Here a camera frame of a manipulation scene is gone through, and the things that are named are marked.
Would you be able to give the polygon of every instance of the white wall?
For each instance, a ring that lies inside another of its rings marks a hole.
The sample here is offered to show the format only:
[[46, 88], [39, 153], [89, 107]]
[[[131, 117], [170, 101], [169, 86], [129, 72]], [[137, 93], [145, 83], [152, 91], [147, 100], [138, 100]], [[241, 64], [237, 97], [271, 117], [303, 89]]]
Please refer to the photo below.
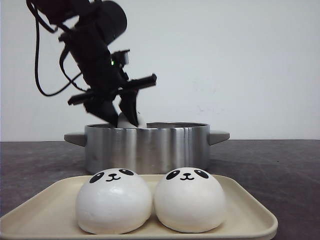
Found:
[[[319, 0], [116, 2], [128, 26], [110, 51], [131, 49], [130, 77], [158, 77], [138, 96], [147, 121], [209, 123], [232, 139], [320, 139]], [[63, 44], [43, 29], [40, 37], [40, 81], [53, 92], [66, 83], [58, 67]], [[62, 140], [102, 123], [68, 106], [78, 93], [72, 87], [55, 97], [38, 92], [35, 40], [25, 1], [2, 0], [1, 140]], [[65, 68], [78, 72], [71, 57]]]

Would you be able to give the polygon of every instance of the black cable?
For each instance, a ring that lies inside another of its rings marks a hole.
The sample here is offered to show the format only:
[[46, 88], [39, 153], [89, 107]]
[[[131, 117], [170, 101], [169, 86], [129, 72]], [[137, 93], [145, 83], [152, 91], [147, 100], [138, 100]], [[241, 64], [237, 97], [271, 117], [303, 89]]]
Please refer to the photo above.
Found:
[[40, 15], [38, 14], [38, 10], [36, 8], [36, 6], [32, 6], [30, 0], [26, 0], [26, 5], [28, 7], [28, 9], [30, 10], [30, 12], [33, 14], [33, 16], [35, 17], [36, 20], [38, 20], [40, 22], [40, 24], [46, 29], [48, 30], [50, 33], [55, 33], [58, 28], [56, 27], [55, 29], [52, 29], [48, 24], [46, 24], [46, 22], [40, 17]]
[[81, 72], [78, 73], [73, 79], [70, 79], [69, 76], [67, 76], [64, 72], [64, 75], [67, 77], [67, 79], [69, 80], [69, 83], [67, 83], [64, 87], [62, 87], [60, 90], [54, 92], [54, 93], [45, 93], [41, 86], [40, 86], [40, 82], [39, 82], [39, 73], [38, 73], [38, 65], [39, 65], [39, 48], [40, 48], [40, 29], [39, 29], [39, 20], [43, 22], [43, 24], [41, 24], [44, 28], [46, 28], [49, 32], [54, 33], [57, 31], [57, 29], [53, 30], [52, 28], [50, 28], [39, 16], [38, 14], [38, 9], [36, 7], [33, 8], [33, 6], [31, 5], [31, 2], [29, 0], [26, 0], [26, 4], [28, 6], [28, 8], [30, 9], [30, 11], [32, 12], [32, 14], [35, 16], [35, 32], [36, 32], [36, 44], [35, 44], [35, 58], [34, 58], [34, 78], [35, 78], [35, 84], [39, 90], [39, 92], [46, 96], [46, 97], [51, 97], [51, 96], [55, 96], [59, 93], [61, 93], [63, 90], [65, 90], [70, 84], [73, 84], [77, 89], [81, 90], [81, 91], [85, 91], [82, 88], [79, 88], [74, 81], [82, 74]]
[[64, 61], [65, 61], [66, 56], [68, 55], [68, 53], [69, 53], [69, 49], [65, 46], [64, 49], [63, 49], [63, 51], [62, 51], [62, 53], [61, 53], [61, 55], [60, 55], [60, 59], [59, 59], [60, 69], [61, 69], [63, 75], [66, 77], [66, 79], [68, 79], [69, 82], [70, 82], [76, 89], [78, 89], [78, 90], [80, 90], [80, 91], [83, 91], [83, 92], [86, 92], [86, 90], [78, 87], [77, 84], [76, 84], [73, 80], [71, 80], [70, 77], [66, 74], [66, 71], [65, 71], [65, 68], [64, 68]]
[[62, 23], [58, 24], [57, 26], [59, 28], [61, 28], [63, 31], [65, 31], [66, 33], [70, 33], [71, 32], [70, 28], [68, 28], [66, 25], [64, 25]]
[[35, 78], [35, 84], [39, 90], [39, 92], [46, 96], [51, 97], [55, 96], [59, 93], [61, 93], [63, 90], [65, 90], [72, 82], [74, 82], [82, 73], [80, 72], [78, 75], [76, 75], [73, 79], [69, 80], [69, 82], [60, 90], [54, 92], [54, 93], [45, 93], [39, 83], [39, 75], [38, 75], [38, 64], [39, 64], [39, 46], [40, 46], [40, 29], [39, 29], [39, 21], [35, 19], [35, 31], [36, 31], [36, 44], [35, 44], [35, 58], [34, 58], [34, 78]]

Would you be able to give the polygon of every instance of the panda mouth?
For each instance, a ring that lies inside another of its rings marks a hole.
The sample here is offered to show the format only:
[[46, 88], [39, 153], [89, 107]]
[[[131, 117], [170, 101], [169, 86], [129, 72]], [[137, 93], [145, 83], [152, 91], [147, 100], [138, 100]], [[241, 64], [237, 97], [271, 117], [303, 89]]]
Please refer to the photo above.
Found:
[[118, 177], [118, 178], [114, 178], [114, 177], [112, 177], [112, 179], [110, 179], [110, 180], [105, 180], [106, 182], [111, 182], [111, 181], [113, 181], [113, 180], [119, 180], [121, 177]]
[[193, 180], [193, 179], [195, 179], [194, 177], [193, 178], [189, 178], [188, 176], [186, 176], [185, 178], [180, 178], [180, 180]]

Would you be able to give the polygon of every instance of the tray rim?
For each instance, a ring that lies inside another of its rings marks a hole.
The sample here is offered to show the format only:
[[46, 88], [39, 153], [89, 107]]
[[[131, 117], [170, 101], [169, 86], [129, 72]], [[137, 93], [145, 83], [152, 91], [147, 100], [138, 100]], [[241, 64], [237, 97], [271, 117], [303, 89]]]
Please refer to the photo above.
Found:
[[[165, 174], [139, 174], [142, 177], [162, 177]], [[240, 188], [242, 191], [244, 191], [248, 197], [254, 201], [256, 204], [259, 205], [260, 208], [262, 208], [272, 219], [272, 226], [267, 228], [266, 230], [260, 231], [255, 234], [242, 234], [241, 236], [235, 235], [235, 234], [222, 234], [222, 233], [183, 233], [183, 232], [178, 232], [174, 234], [174, 237], [172, 234], [168, 235], [163, 235], [163, 234], [154, 234], [150, 236], [149, 234], [93, 234], [93, 235], [86, 235], [85, 239], [97, 239], [97, 240], [136, 240], [136, 239], [251, 239], [251, 240], [260, 240], [260, 239], [272, 239], [276, 234], [277, 234], [277, 229], [278, 229], [278, 220], [276, 216], [268, 210], [261, 202], [259, 202], [255, 197], [253, 197], [244, 187], [242, 187], [236, 180], [234, 180], [231, 177], [228, 176], [223, 176], [223, 175], [217, 175], [217, 174], [211, 174], [213, 177], [218, 177], [218, 178], [223, 178], [227, 179], [228, 181], [231, 181], [233, 184], [237, 185], [238, 188]], [[19, 210], [20, 208], [24, 207], [28, 202], [32, 201], [35, 199], [38, 195], [47, 192], [52, 188], [54, 185], [61, 184], [62, 182], [68, 182], [73, 179], [77, 178], [89, 178], [92, 175], [80, 175], [80, 176], [72, 176], [72, 177], [67, 177], [61, 180], [58, 180], [48, 187], [46, 187], [44, 190], [40, 191], [27, 201], [23, 202], [13, 210], [9, 211], [2, 217], [0, 217], [0, 239], [12, 239], [12, 240], [38, 240], [38, 239], [46, 239], [46, 240], [53, 240], [53, 239], [58, 239], [58, 240], [76, 240], [76, 239], [84, 239], [84, 238], [79, 238], [79, 236], [74, 236], [74, 235], [64, 235], [64, 236], [32, 236], [32, 235], [14, 235], [10, 233], [2, 233], [1, 229], [1, 221], [5, 219], [6, 217], [10, 216], [13, 214], [15, 211]]]

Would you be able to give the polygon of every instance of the pot rim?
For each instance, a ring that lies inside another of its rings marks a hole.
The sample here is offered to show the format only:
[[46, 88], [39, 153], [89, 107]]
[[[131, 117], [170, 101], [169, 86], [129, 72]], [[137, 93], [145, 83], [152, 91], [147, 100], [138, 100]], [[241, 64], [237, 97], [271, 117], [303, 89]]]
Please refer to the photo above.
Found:
[[143, 127], [143, 128], [134, 128], [134, 127], [128, 127], [128, 128], [118, 128], [118, 127], [112, 127], [110, 123], [99, 123], [99, 124], [90, 124], [86, 125], [86, 128], [101, 128], [101, 129], [115, 129], [115, 130], [157, 130], [157, 129], [187, 129], [187, 128], [203, 128], [210, 126], [207, 123], [200, 123], [200, 122], [182, 122], [182, 121], [156, 121], [156, 122], [147, 122], [148, 124], [158, 124], [158, 125], [177, 125], [177, 127], [170, 127], [170, 126], [161, 126], [161, 127]]

